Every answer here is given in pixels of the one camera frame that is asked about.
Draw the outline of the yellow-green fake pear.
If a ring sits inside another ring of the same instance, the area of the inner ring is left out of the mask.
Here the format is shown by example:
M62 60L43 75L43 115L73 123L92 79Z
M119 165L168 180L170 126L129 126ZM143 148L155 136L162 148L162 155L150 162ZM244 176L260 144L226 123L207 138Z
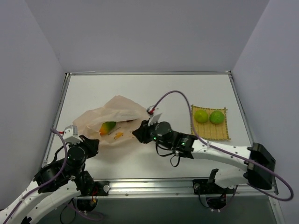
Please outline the yellow-green fake pear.
M198 122L198 123L206 123L209 119L209 115L205 110L198 110L195 112L194 114L194 119Z

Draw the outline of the green fake lime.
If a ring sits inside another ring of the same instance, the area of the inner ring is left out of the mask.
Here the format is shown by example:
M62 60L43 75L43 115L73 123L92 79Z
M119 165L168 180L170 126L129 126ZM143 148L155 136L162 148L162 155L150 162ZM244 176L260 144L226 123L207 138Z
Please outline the green fake lime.
M213 124L221 124L225 120L225 115L222 111L215 110L210 114L209 120Z

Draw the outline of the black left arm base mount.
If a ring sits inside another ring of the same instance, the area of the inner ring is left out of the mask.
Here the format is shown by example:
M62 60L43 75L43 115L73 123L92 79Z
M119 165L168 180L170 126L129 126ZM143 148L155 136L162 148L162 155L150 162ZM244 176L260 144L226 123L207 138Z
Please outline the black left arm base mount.
M98 203L99 196L108 196L110 191L109 181L97 181L95 182L92 190L88 193L91 199L77 199L76 207L80 211L91 212L95 209Z

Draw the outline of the orange green fake mango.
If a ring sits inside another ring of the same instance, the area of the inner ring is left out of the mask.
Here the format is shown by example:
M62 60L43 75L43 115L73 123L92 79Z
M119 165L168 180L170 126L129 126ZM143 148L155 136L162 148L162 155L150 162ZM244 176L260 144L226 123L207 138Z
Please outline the orange green fake mango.
M116 126L115 121L104 122L99 130L101 136L109 134Z

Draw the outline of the yellow bamboo tray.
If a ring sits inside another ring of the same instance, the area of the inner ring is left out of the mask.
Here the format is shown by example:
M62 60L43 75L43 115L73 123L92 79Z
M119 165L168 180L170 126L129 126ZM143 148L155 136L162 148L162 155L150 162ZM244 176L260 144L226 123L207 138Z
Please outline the yellow bamboo tray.
M194 114L198 110L205 110L209 117L210 114L215 111L219 110L222 111L223 114L225 115L225 120L221 124L213 124L208 121L206 123L198 123L194 119ZM192 123L191 123L191 135L195 135L194 133L194 128L198 134L199 137L206 139L206 140L211 140L211 141L226 141L230 140L229 135L228 135L228 126L227 126L227 116L226 116L227 109L224 107L223 109L215 109L215 108L204 108L204 107L198 107L191 105L191 113L192 113Z

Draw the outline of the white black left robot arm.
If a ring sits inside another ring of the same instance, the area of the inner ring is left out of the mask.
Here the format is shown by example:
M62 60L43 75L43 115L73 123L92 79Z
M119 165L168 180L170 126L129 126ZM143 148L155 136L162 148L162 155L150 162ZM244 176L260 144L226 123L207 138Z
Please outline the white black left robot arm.
M63 186L66 193L61 197L62 202L67 201L69 182L75 183L75 193L87 196L92 193L95 182L88 171L85 170L87 159L98 154L99 140L91 140L83 135L73 136L75 142L66 140L60 133L57 136L62 142L64 158L56 160L41 168L25 191L9 206L0 212L2 224L20 224L31 210L40 208L39 203Z

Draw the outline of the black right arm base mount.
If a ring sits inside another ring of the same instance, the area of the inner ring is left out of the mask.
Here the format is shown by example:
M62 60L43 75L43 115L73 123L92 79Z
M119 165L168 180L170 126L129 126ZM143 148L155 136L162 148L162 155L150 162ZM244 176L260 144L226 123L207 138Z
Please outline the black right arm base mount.
M211 212L223 211L236 194L236 187L223 189L208 179L194 179L192 184L200 204Z

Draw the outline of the aluminium front frame rail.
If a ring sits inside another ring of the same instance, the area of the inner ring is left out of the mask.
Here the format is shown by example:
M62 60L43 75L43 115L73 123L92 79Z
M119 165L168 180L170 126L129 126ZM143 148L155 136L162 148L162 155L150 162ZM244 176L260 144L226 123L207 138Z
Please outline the aluminium front frame rail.
M156 180L108 180L110 182L110 191L108 196L99 196L99 198L171 198L171 197L192 197L195 196L191 179L156 179ZM75 182L69 181L66 185L59 187L56 191L39 193L56 204L65 203L72 198L91 199L86 194L77 189Z

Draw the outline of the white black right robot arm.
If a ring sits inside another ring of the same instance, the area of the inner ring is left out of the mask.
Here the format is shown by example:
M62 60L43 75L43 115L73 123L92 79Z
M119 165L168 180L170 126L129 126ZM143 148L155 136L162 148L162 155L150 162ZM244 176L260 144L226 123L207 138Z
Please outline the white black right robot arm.
M226 171L220 168L211 171L211 182L223 189L240 184L264 190L272 188L276 160L262 144L254 142L251 146L236 147L199 140L195 135L172 130L165 121L151 124L144 120L132 134L140 143L155 142L157 149L168 151L167 156L205 159L232 166Z

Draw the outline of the translucent peach plastic bag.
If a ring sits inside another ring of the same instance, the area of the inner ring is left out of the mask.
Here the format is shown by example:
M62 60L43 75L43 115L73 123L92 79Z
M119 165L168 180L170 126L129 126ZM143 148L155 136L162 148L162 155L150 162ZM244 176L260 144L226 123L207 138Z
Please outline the translucent peach plastic bag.
M135 141L133 131L148 120L146 109L123 96L115 96L104 106L84 112L73 121L78 133L97 139L100 146L116 146Z

